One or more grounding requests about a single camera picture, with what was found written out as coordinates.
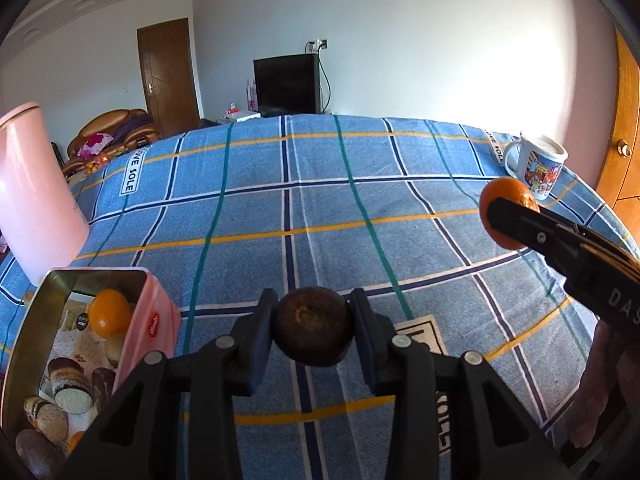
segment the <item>pink cushion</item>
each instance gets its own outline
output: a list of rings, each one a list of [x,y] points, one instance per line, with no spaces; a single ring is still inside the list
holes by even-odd
[[[113,140],[109,134],[93,134],[78,150],[78,156],[84,160],[90,160],[93,156],[98,155]]]

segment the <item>open tin box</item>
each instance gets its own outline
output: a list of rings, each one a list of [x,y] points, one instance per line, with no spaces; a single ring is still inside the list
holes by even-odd
[[[75,267],[50,270],[31,300],[7,365],[0,426],[11,443],[21,430],[31,427],[24,414],[24,399],[38,394],[66,300],[72,293],[92,297],[105,288],[118,290],[130,304],[135,304],[116,370],[114,390],[147,352],[159,350],[168,357],[174,355],[180,312],[147,269]]]

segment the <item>black tv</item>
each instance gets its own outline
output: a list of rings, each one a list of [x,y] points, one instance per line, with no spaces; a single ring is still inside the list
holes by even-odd
[[[318,54],[268,57],[254,60],[258,111],[263,117],[319,114]]]

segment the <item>bread roll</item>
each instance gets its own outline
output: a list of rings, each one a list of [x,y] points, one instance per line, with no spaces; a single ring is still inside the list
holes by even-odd
[[[73,359],[59,357],[49,362],[49,381],[56,404],[67,413],[84,413],[94,405],[91,385],[84,370]]]
[[[22,430],[15,438],[18,456],[38,480],[54,480],[65,455],[35,430]]]
[[[69,432],[66,413],[39,396],[24,399],[24,413],[31,425],[54,444],[60,444]]]
[[[91,386],[94,391],[95,407],[98,413],[106,406],[113,391],[116,374],[109,368],[96,368],[91,374]]]
[[[120,364],[122,347],[124,346],[124,338],[126,335],[126,332],[116,332],[109,336],[104,342],[104,354],[107,356],[109,364],[114,368],[117,368]]]

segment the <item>white mug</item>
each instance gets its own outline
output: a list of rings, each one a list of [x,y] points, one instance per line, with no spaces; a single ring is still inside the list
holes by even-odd
[[[520,156],[516,170],[508,165],[509,152],[520,146]],[[507,144],[504,149],[504,169],[511,176],[524,182],[536,200],[544,200],[549,196],[568,153],[566,149],[544,135],[526,137]]]

